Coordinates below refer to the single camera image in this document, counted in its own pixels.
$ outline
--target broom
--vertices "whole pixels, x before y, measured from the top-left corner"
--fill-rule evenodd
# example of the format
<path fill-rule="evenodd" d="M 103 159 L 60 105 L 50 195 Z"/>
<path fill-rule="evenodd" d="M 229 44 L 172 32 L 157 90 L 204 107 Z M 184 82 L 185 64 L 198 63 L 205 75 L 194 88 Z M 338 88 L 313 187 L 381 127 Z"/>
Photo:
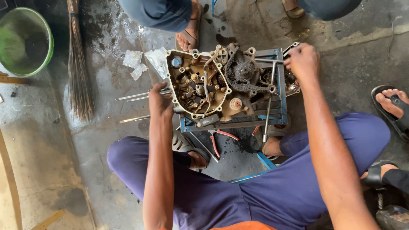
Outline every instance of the broom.
<path fill-rule="evenodd" d="M 68 58 L 68 96 L 74 117 L 80 121 L 94 118 L 94 96 L 87 74 L 81 32 L 79 30 L 79 0 L 67 0 L 70 17 L 70 54 Z"/>

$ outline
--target pliers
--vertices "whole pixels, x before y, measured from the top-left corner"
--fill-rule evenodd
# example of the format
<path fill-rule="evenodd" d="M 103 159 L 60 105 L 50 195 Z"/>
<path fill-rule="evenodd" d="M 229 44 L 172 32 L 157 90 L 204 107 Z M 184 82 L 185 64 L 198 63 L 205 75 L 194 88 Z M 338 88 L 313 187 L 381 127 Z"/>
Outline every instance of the pliers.
<path fill-rule="evenodd" d="M 229 137 L 231 137 L 231 138 L 233 138 L 233 139 L 235 139 L 235 140 L 238 140 L 238 138 L 237 138 L 236 136 L 234 136 L 234 135 L 232 135 L 232 134 L 230 134 L 230 133 L 223 132 L 223 131 L 221 131 L 220 129 L 218 129 L 217 131 L 214 130 L 214 129 L 213 129 L 213 130 L 209 130 L 209 133 L 211 134 L 210 139 L 211 139 L 211 142 L 213 142 L 214 152 L 216 153 L 216 155 L 217 155 L 218 158 L 220 158 L 220 154 L 219 154 L 219 152 L 217 151 L 217 148 L 216 148 L 216 141 L 214 140 L 214 135 L 213 135 L 214 133 L 220 133 L 220 134 L 229 136 Z"/>

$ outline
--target green bucket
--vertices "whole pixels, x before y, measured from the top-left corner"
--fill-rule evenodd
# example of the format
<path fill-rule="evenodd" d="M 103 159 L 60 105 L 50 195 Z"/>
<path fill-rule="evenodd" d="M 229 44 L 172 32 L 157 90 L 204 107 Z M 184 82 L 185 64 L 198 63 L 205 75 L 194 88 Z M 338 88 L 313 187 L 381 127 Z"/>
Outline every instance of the green bucket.
<path fill-rule="evenodd" d="M 19 7 L 0 19 L 0 63 L 12 74 L 29 77 L 51 60 L 54 39 L 37 11 Z"/>

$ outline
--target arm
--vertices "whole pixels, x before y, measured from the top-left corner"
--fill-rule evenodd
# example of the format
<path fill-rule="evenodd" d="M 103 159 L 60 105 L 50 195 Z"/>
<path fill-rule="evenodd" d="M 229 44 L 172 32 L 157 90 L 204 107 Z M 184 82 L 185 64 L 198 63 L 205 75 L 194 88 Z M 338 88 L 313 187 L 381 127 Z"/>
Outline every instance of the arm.
<path fill-rule="evenodd" d="M 173 224 L 173 103 L 171 95 L 159 93 L 165 86 L 166 82 L 156 84 L 149 93 L 149 160 L 142 208 L 146 230 L 171 230 Z"/>
<path fill-rule="evenodd" d="M 285 65 L 303 91 L 312 164 L 334 228 L 379 229 L 369 213 L 351 153 L 338 129 L 318 81 L 319 54 L 302 44 Z"/>

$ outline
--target jeans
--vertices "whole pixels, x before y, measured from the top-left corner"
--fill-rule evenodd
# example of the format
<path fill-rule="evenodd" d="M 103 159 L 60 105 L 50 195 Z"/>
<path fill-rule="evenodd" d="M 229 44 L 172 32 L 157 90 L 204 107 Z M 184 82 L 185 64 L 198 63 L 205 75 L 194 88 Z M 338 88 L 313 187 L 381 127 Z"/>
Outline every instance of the jeans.
<path fill-rule="evenodd" d="M 391 137 L 373 115 L 348 113 L 336 118 L 358 176 Z M 280 150 L 290 156 L 280 166 L 242 184 L 230 184 L 189 169 L 187 153 L 173 152 L 173 222 L 180 230 L 211 229 L 259 221 L 279 230 L 303 230 L 327 210 L 311 162 L 307 131 L 284 136 Z M 108 149 L 110 169 L 143 201 L 149 142 L 138 137 L 115 141 Z"/>
<path fill-rule="evenodd" d="M 191 0 L 119 0 L 125 13 L 138 24 L 171 32 L 186 29 L 192 14 Z M 310 15 L 334 20 L 352 12 L 361 0 L 298 0 Z"/>

